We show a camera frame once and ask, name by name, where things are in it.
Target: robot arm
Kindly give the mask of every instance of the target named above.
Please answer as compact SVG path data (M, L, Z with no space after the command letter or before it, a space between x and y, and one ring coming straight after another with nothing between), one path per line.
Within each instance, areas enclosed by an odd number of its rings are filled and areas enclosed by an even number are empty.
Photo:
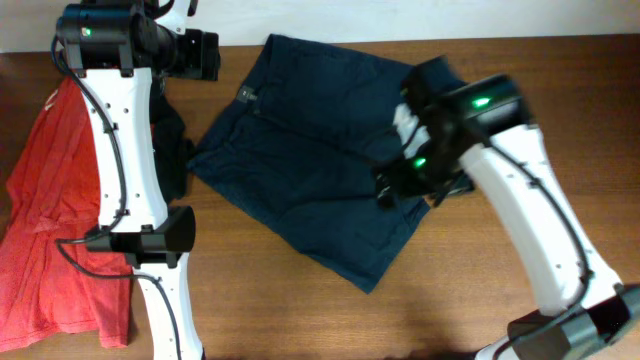
M507 229L539 307L469 359L581 359L615 343L640 319L640 288L623 286L587 238L516 86L497 76L436 95L423 81L426 65L404 82L400 106L410 111L397 112L417 121L397 123L426 127L428 141L374 170L379 199L442 193L466 173Z
M190 207L168 208L163 200L149 100L152 83L164 82L166 76L216 80L218 37L185 29L195 0L145 4L106 0L69 5L57 24L68 71L86 91L100 176L99 230L89 235L87 248L124 253L135 275L159 280L164 294L156 284L140 280L154 359L200 360L204 350L187 283L195 217Z

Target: red cloth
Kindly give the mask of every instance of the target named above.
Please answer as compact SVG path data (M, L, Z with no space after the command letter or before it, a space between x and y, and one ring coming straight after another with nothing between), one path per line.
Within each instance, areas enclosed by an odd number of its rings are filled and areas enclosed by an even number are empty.
M0 351L58 332L96 329L102 346L126 346L130 280L82 275L54 244L83 237L97 224L100 205L91 126L69 79L40 112L7 189L13 208L0 244ZM66 249L89 270L131 272L121 254L88 253L84 245Z

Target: navy shorts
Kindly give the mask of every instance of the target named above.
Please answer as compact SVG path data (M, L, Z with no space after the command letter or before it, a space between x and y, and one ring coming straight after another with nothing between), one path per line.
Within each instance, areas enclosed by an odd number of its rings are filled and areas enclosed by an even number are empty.
M189 169L297 251L369 293L429 210L421 198L380 209L363 161L400 153L392 122L410 70L272 35ZM443 70L437 81L459 82L444 63Z

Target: garment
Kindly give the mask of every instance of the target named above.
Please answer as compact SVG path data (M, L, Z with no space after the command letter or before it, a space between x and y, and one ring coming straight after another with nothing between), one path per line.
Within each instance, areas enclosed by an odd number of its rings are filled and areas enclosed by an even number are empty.
M169 204L187 193L187 161L193 155L193 142L184 138L182 118L164 95L152 92L149 118L153 124L153 157L158 184Z
M150 102L160 190L167 203L186 192L192 149L184 123L164 96ZM58 253L57 238L81 238L97 224L100 182L87 109L66 79L40 112L7 189L12 212L0 243L0 352L58 332L99 330L104 347L127 345L129 280L97 280ZM122 254L66 250L101 274L127 274Z
M369 293L429 209L422 199L379 208L366 161L401 153L392 122L410 70L271 35L188 167L293 248Z

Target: wooden table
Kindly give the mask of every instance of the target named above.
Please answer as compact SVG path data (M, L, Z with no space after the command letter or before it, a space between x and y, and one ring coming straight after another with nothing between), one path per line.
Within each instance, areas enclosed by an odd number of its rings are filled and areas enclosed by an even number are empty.
M640 36L414 41L341 45L408 63L441 54L468 81L500 72L520 84L557 177L591 240L626 282L640 282ZM260 47L225 47L217 83L171 79L170 102L194 141L234 98ZM0 181L61 77L47 54L0 55ZM10 204L1 193L0 222ZM207 354L244 359L382 359L476 349L535 308L529 284L480 192L430 212L369 296L194 179L198 233L190 264L196 327ZM135 285L131 342L60 334L2 359L150 359ZM596 359L638 359L640 331Z

